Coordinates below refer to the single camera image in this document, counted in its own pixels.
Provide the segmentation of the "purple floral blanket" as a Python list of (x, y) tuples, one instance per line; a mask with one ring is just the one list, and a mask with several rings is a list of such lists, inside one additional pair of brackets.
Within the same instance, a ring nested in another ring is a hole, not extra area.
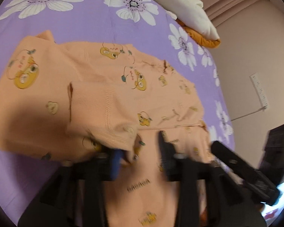
[[(233, 129), (212, 55), (154, 0), (4, 0), (0, 6), (0, 79), (18, 44), (25, 37), (44, 31), (50, 31), (57, 44), (132, 45), (168, 62), (196, 88), (210, 135), (209, 152), (213, 140), (234, 146)], [(0, 150), (0, 208), (18, 225), (25, 209), (51, 176), (61, 166), (73, 164)], [(207, 214), (204, 181), (197, 182), (197, 192), (202, 225)]]

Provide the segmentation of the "orange cartoon print baby garment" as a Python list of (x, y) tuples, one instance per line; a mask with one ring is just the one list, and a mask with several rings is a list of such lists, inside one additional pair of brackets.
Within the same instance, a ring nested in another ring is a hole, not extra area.
[(25, 37), (0, 79), (0, 150), (64, 163), (122, 152), (105, 183), (111, 226), (173, 226), (179, 198), (159, 161), (158, 133), (208, 163), (210, 135), (194, 84), (132, 45)]

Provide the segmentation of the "white goose plush toy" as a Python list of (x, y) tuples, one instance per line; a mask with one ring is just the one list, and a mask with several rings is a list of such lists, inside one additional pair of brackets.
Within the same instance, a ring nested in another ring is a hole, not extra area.
[(200, 46), (217, 48), (220, 36), (203, 9), (201, 0), (154, 0), (168, 11), (174, 20)]

